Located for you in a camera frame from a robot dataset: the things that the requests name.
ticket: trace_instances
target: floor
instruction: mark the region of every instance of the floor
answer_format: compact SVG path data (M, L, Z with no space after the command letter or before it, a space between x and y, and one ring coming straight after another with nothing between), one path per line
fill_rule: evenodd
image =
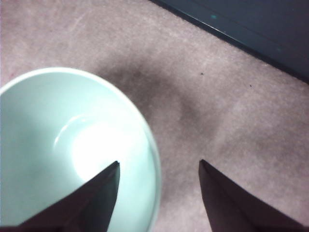
M309 225L309 85L147 0L2 0L1 85L65 66L103 77L145 116L160 150L155 232L211 231L205 159Z

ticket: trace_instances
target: bowl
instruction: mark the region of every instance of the bowl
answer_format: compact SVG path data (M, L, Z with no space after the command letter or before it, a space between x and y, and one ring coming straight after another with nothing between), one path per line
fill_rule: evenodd
M18 225L120 162L109 232L151 230L161 171L152 133L134 104L88 72L46 68L0 90L0 224Z

